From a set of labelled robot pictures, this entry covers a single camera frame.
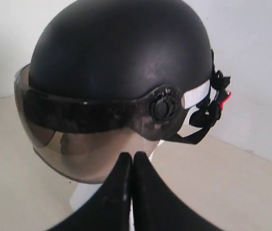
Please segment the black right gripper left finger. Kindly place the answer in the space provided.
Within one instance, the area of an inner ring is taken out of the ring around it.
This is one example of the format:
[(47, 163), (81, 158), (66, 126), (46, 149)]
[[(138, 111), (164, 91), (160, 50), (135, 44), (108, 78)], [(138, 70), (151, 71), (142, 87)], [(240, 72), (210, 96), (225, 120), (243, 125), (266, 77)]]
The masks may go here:
[(50, 231), (128, 231), (131, 204), (131, 156), (121, 153), (98, 191)]

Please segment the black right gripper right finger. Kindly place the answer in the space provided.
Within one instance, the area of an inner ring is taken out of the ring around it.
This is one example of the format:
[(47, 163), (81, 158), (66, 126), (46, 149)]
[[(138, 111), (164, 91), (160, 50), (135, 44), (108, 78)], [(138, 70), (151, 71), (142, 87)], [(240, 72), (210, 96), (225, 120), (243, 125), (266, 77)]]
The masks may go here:
[(146, 153), (133, 159), (132, 201), (136, 231), (220, 231), (194, 212), (160, 178)]

